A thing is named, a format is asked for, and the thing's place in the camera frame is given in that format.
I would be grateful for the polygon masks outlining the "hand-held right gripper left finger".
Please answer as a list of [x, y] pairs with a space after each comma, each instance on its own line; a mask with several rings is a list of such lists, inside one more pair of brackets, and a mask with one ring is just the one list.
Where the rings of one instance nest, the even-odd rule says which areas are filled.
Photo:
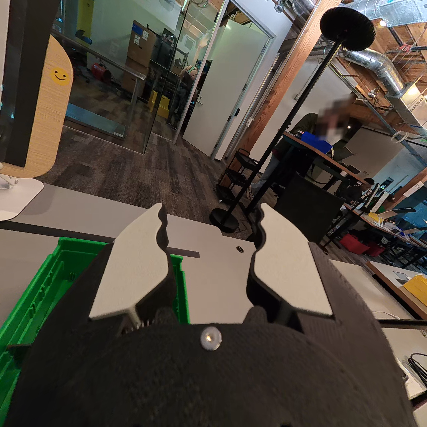
[[167, 236], [167, 213], [157, 203], [115, 239], [89, 318], [126, 315], [140, 328], [158, 309], [173, 307], [175, 277]]

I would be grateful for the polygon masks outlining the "green storage bin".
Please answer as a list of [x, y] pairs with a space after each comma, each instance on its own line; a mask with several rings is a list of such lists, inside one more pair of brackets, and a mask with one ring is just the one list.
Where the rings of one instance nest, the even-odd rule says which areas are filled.
[[106, 243], [60, 237], [1, 326], [0, 399], [4, 426], [25, 355], [65, 293]]

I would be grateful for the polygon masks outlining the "black rectangular panel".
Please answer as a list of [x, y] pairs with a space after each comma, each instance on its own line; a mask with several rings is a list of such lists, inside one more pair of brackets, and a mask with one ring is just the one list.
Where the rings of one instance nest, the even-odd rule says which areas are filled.
[[343, 205], [344, 199], [295, 173], [274, 210], [295, 225], [310, 242], [320, 244]]

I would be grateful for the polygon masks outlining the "wood-edged white desk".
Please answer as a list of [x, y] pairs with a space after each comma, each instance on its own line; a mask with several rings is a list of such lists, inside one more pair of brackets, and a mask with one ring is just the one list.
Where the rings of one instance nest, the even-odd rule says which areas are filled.
[[403, 301], [406, 306], [413, 312], [415, 318], [423, 320], [427, 319], [427, 307], [419, 299], [413, 296], [403, 285], [416, 275], [423, 275], [423, 273], [398, 268], [387, 264], [367, 261], [366, 266], [373, 273], [373, 278], [378, 281], [387, 291], [389, 291], [395, 298]]

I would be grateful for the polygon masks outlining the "long wooden desk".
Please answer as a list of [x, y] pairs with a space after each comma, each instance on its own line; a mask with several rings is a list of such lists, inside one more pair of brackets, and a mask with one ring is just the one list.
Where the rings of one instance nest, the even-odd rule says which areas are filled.
[[380, 224], [375, 215], [357, 209], [347, 210], [345, 218], [350, 220], [350, 226], [346, 227], [344, 235], [353, 234], [366, 245], [373, 241], [387, 247], [376, 258], [402, 268], [419, 264], [426, 269], [426, 242], [412, 237], [390, 222]]

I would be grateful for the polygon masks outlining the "wooden standing desk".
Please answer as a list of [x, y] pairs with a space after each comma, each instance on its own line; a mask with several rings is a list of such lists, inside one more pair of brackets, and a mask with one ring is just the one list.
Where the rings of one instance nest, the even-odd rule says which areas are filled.
[[339, 164], [333, 158], [328, 157], [317, 148], [299, 140], [289, 132], [278, 132], [277, 135], [292, 140], [291, 147], [283, 156], [280, 164], [277, 165], [270, 178], [264, 183], [263, 189], [259, 190], [258, 195], [255, 196], [254, 200], [245, 208], [244, 213], [246, 215], [250, 214], [255, 209], [264, 193], [273, 184], [286, 187], [294, 174], [299, 170], [301, 170], [300, 175], [304, 178], [312, 164], [315, 164], [333, 175], [337, 180], [350, 180], [351, 182], [366, 184], [366, 179], [358, 177], [355, 173], [350, 171], [348, 167]]

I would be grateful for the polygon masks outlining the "blue storage bin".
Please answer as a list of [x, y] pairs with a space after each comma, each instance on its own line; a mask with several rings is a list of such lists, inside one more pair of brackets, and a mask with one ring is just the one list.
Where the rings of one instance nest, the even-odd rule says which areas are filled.
[[323, 154], [327, 154], [333, 149], [333, 146], [329, 144], [327, 141], [320, 139], [314, 134], [311, 134], [309, 132], [304, 132], [301, 135], [301, 141], [307, 143], [311, 147], [317, 149], [318, 151], [322, 152]]

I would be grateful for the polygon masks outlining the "yellow step stool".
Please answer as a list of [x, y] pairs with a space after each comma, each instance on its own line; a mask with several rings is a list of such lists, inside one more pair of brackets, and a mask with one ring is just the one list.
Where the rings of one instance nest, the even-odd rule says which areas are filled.
[[[148, 100], [148, 108], [149, 111], [152, 112], [156, 103], [156, 99], [157, 99], [157, 92], [152, 90], [149, 100]], [[169, 116], [169, 98], [167, 98], [166, 96], [162, 95], [160, 102], [159, 102], [159, 106], [157, 109], [157, 115], [167, 119]]]

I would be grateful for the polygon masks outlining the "rounded wooden board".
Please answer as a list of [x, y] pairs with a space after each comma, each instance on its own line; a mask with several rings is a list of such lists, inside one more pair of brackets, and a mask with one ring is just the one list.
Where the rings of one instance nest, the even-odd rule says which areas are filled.
[[1, 162], [1, 173], [17, 178], [36, 178], [47, 173], [55, 163], [65, 120], [71, 86], [52, 81], [50, 71], [61, 67], [73, 73], [71, 61], [61, 44], [50, 35], [44, 68], [32, 120], [26, 164], [24, 167]]

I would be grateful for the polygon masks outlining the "white door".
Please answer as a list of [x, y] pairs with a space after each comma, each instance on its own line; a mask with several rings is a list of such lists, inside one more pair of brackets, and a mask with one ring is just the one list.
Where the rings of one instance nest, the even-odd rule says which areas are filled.
[[254, 22], [228, 20], [218, 29], [207, 59], [209, 69], [183, 134], [206, 156], [215, 151], [269, 41], [270, 36]]

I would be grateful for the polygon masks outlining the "red round appliance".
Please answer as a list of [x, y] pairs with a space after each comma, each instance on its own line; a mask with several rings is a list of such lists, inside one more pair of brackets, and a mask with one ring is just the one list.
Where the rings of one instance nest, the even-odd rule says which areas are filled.
[[96, 80], [99, 80], [106, 84], [109, 84], [111, 82], [111, 72], [105, 66], [99, 63], [93, 63], [91, 67], [91, 72]]

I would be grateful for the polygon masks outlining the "metal ventilation unit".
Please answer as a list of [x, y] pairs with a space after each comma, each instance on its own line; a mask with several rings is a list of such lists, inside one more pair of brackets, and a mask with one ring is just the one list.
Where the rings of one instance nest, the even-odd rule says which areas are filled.
[[416, 83], [407, 84], [397, 95], [386, 98], [413, 133], [427, 136], [427, 102]]

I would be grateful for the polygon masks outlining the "black floor lamp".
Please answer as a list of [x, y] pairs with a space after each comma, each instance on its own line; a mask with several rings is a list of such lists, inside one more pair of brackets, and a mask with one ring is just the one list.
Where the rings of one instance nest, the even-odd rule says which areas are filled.
[[344, 47], [351, 51], [361, 51], [374, 42], [376, 33], [371, 20], [360, 12], [351, 8], [338, 6], [338, 4], [338, 1], [317, 1], [299, 36], [291, 46], [291, 50], [284, 61], [283, 69], [265, 100], [262, 111], [257, 115], [253, 129], [248, 133], [247, 138], [236, 150], [235, 156], [239, 154], [240, 149], [247, 151], [254, 146], [274, 111], [280, 104], [280, 100], [290, 87], [291, 82], [307, 60], [309, 53], [312, 51], [319, 37], [323, 35], [329, 41], [333, 41], [333, 45], [328, 54], [319, 65], [261, 159], [252, 169], [251, 175], [246, 178], [244, 175], [239, 174], [238, 170], [234, 170], [233, 167], [236, 166], [236, 161], [234, 160], [232, 160], [231, 163], [229, 163], [229, 167], [225, 169], [225, 175], [228, 175], [230, 183], [236, 184], [241, 190], [238, 195], [235, 196], [227, 211], [221, 208], [215, 208], [211, 211], [209, 220], [211, 224], [219, 228], [220, 231], [232, 233], [238, 229], [239, 222], [238, 219], [232, 215], [233, 210], [239, 204], [240, 199], [246, 194], [246, 190], [252, 183], [252, 180], [256, 177], [260, 168], [269, 157], [272, 149], [290, 126], [312, 88], [323, 74], [325, 68], [329, 66], [338, 50]]

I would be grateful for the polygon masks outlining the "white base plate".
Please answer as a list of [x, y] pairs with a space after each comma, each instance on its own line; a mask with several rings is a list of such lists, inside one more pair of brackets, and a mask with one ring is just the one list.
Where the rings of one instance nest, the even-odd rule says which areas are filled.
[[0, 220], [18, 216], [42, 191], [44, 184], [36, 179], [21, 179], [0, 175]]

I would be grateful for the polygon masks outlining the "short silver spiral duct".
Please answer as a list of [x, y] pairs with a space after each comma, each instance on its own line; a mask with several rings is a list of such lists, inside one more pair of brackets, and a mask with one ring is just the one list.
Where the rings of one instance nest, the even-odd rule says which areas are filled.
[[385, 54], [372, 49], [349, 51], [341, 48], [338, 55], [373, 72], [387, 89], [387, 96], [400, 99], [404, 95], [406, 85], [392, 61]]

